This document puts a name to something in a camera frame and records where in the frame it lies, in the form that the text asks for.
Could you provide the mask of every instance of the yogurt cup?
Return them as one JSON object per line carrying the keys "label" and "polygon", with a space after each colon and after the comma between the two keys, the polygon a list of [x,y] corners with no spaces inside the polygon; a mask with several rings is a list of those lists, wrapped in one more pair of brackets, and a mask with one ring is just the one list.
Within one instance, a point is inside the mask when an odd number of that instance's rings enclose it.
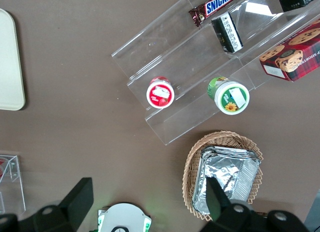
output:
{"label": "yogurt cup", "polygon": [[175,99],[174,88],[166,77],[155,77],[146,91],[146,99],[154,108],[167,108]]}
{"label": "yogurt cup", "polygon": [[250,101],[250,94],[245,86],[222,76],[210,81],[207,93],[219,110],[227,115],[241,113]]}

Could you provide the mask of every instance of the chocolate chip cookie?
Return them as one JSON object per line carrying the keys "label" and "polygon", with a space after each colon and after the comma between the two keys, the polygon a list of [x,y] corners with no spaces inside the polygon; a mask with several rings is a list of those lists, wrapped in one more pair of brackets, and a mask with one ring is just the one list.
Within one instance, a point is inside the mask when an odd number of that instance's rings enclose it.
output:
{"label": "chocolate chip cookie", "polygon": [[279,54],[283,49],[285,48],[284,45],[278,45],[269,51],[265,52],[263,55],[260,56],[260,60],[262,62],[265,62],[267,59],[270,59],[271,57]]}
{"label": "chocolate chip cookie", "polygon": [[276,66],[282,71],[293,72],[298,68],[298,64],[304,58],[302,50],[289,50],[284,52],[279,58],[275,60]]}
{"label": "chocolate chip cookie", "polygon": [[292,40],[290,40],[289,45],[299,45],[301,43],[307,42],[314,37],[320,35],[320,28],[313,28],[306,32],[303,32],[302,34],[299,34],[298,36],[294,37]]}

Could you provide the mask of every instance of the white tray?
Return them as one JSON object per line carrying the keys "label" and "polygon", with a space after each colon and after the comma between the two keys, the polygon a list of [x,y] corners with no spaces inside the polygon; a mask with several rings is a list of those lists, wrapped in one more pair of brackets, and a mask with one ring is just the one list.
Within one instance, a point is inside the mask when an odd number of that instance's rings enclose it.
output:
{"label": "white tray", "polygon": [[17,111],[25,102],[15,22],[0,9],[0,110]]}

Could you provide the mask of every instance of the acrylic shelf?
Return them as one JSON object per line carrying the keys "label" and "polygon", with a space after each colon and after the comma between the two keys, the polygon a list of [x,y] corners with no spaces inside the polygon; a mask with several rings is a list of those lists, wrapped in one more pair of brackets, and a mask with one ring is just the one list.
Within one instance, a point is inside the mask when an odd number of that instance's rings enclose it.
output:
{"label": "acrylic shelf", "polygon": [[[263,71],[260,55],[320,14],[319,0],[285,13],[279,0],[234,0],[213,15],[231,14],[243,43],[231,54],[223,51],[212,18],[196,27],[188,13],[206,1],[179,0],[112,54],[146,109],[146,122],[165,145],[219,112],[207,95],[214,77],[227,77],[249,91],[258,88],[272,78]],[[146,99],[157,76],[166,77],[174,88],[174,102],[165,109],[151,107]]]}

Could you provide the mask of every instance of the snickers bar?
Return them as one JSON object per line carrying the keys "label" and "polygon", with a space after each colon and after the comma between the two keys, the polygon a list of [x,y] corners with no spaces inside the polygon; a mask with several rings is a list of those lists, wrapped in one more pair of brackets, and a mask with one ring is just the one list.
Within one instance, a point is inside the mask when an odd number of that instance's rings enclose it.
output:
{"label": "snickers bar", "polygon": [[215,12],[229,4],[233,0],[209,0],[206,3],[200,4],[199,6],[191,9],[189,14],[196,26],[200,26],[203,21],[213,15]]}

